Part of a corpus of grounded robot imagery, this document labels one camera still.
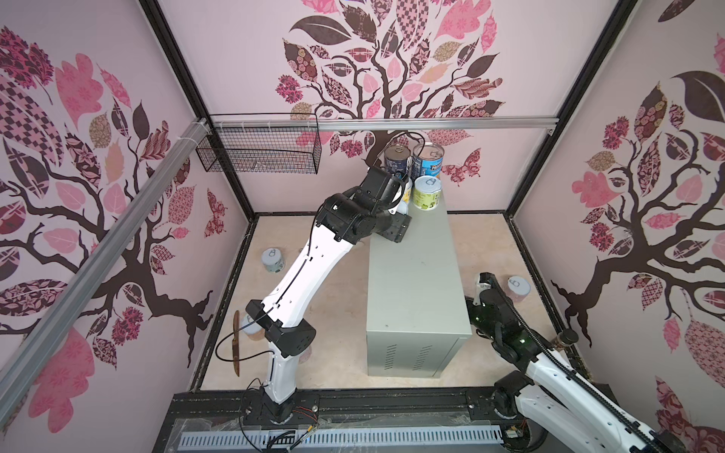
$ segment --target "tin can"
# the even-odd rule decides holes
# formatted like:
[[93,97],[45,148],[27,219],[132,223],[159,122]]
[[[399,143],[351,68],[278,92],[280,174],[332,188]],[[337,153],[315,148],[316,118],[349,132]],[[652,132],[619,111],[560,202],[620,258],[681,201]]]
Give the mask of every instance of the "tin can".
[[284,257],[280,249],[266,249],[262,253],[262,264],[267,272],[279,272],[284,268]]
[[423,211],[436,209],[441,199],[441,180],[435,176],[423,175],[415,180],[413,204]]
[[391,175],[399,172],[406,175],[410,168],[410,150],[403,145],[395,144],[388,146],[383,151],[385,156],[385,169]]
[[413,168],[410,175],[413,179],[418,176],[438,176],[443,164],[445,151],[440,145],[429,141],[415,145],[413,148]]

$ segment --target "beige floor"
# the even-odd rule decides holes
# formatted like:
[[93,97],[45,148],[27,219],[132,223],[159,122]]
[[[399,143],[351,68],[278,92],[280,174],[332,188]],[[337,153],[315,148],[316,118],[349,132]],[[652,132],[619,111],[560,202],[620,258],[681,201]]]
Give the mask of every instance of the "beige floor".
[[[473,282],[479,272],[492,272],[502,283],[511,275],[521,275],[531,282],[502,215],[449,215],[448,219],[467,296],[473,296]],[[262,251],[277,247],[286,261],[292,262],[307,241],[311,222],[311,217],[302,216],[260,218],[224,320],[223,336],[232,330],[235,310],[244,314],[250,299],[262,299],[282,279],[283,273],[271,274],[262,266]],[[304,317],[317,329],[317,337],[312,343],[312,356],[297,369],[298,388],[489,386],[514,370],[494,352],[490,341],[474,334],[438,379],[368,376],[365,311],[369,243],[368,239],[362,242],[340,260],[307,308]],[[517,305],[532,328],[545,338],[554,336],[554,328],[535,288]],[[242,334],[239,348],[240,355],[246,357],[266,350],[267,342],[251,341]],[[219,350],[222,357],[231,358],[231,341]],[[264,380],[267,361],[263,355],[242,362],[237,377],[231,363],[213,357],[202,389],[246,388],[253,378]]]

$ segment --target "tree mural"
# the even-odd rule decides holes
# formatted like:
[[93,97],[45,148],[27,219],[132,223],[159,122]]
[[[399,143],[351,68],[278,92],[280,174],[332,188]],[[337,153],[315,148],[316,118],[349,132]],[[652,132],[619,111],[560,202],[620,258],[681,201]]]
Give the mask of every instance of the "tree mural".
[[[53,68],[37,44],[30,46],[30,56],[24,54],[27,44],[8,28],[1,32],[0,48],[2,69],[21,85],[0,75],[0,131],[9,162],[5,175],[12,171],[14,176],[14,180],[6,176],[0,180],[0,235],[6,237],[0,239],[0,280],[22,272],[25,263],[32,266],[33,260],[43,265],[47,275],[65,275],[33,275],[32,280],[0,291],[0,315],[18,319],[0,323],[0,335],[25,335],[38,321],[23,322],[22,317],[55,303],[66,286],[61,280],[86,263],[139,193],[140,179],[153,174],[152,165],[164,158],[171,142],[167,123],[162,121],[160,128],[151,131],[143,105],[139,102],[131,109],[128,92],[113,74],[100,69],[103,83],[94,80],[94,64],[86,55],[77,54],[75,66],[62,62]],[[28,63],[34,61],[34,54],[42,55],[46,65],[40,73]],[[63,136],[58,122],[22,89],[33,86],[33,80],[47,85],[53,69],[58,97],[70,118]],[[87,114],[95,115],[87,132],[78,130],[79,118]],[[160,294],[156,283],[156,278],[166,275],[164,263],[174,258],[168,244],[189,233],[182,226],[194,203],[195,186],[183,185],[189,170],[187,159],[122,253],[123,268],[100,285],[88,309],[80,314],[94,319],[85,337],[95,357],[114,367],[117,348],[138,338],[144,319],[164,315],[183,319],[188,365],[196,331],[209,324],[211,316],[203,319],[202,315],[211,291],[192,304]],[[224,231],[226,208],[211,191],[207,190],[207,197],[212,218],[204,236],[211,236]]]
[[[712,279],[700,272],[725,272],[725,225],[716,221],[725,204],[725,138],[686,127],[689,115],[725,123],[725,81],[703,71],[675,78],[684,82],[687,109],[669,102],[657,84],[633,124],[619,117],[606,125],[606,150],[587,161],[595,173],[571,186],[581,203],[594,208],[581,221],[591,225],[589,242],[597,250],[592,278],[580,294],[552,284],[569,303],[567,322],[576,317],[591,346],[588,310],[613,273],[633,274],[627,290],[642,291],[642,309],[659,301],[667,306],[663,337],[672,350],[683,323],[673,303],[678,289],[690,313],[685,344],[700,368],[725,386],[725,334],[695,319],[703,313],[725,321],[725,283],[717,281],[725,275]],[[619,149],[626,153],[615,154]]]
[[[297,34],[283,40],[285,58],[297,78],[282,75],[276,91],[294,104],[292,119],[306,120],[311,113],[323,119],[489,117],[504,104],[476,101],[503,83],[501,78],[482,78],[497,57],[486,55],[497,33],[494,16],[479,19],[490,9],[490,0],[431,0],[440,10],[447,9],[437,29],[430,26],[428,0],[399,0],[394,9],[392,0],[303,3],[324,15],[304,17],[290,30],[305,32],[316,44],[292,42]],[[302,101],[305,96],[314,100]],[[427,136],[443,146],[470,137],[465,130],[433,130]],[[323,144],[330,143],[331,154],[339,150],[356,157],[366,152],[365,163],[379,165],[378,155],[387,144],[408,144],[413,135],[375,130],[320,137]],[[311,139],[303,134],[298,144]],[[451,165],[444,174],[458,183],[478,175],[479,156],[471,153],[464,165]]]

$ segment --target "can lid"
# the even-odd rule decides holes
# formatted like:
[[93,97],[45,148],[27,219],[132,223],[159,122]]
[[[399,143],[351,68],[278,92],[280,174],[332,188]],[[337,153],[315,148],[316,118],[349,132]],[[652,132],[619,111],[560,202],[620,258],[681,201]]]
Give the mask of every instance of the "can lid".
[[282,252],[279,249],[266,249],[262,253],[262,264],[275,265],[282,259]]
[[518,275],[514,275],[508,279],[508,288],[519,296],[525,296],[531,292],[529,282],[524,277],[519,277]]
[[422,194],[434,194],[442,189],[441,180],[435,176],[418,176],[415,180],[415,190]]

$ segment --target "black wire mesh basket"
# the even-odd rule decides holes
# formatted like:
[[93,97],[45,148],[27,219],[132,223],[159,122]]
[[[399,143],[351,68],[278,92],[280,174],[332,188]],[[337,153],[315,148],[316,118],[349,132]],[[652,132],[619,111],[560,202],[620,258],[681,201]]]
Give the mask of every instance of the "black wire mesh basket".
[[317,115],[212,116],[225,120],[215,120],[213,125],[218,140],[210,134],[196,148],[207,172],[221,172],[231,167],[236,172],[317,174],[322,154]]

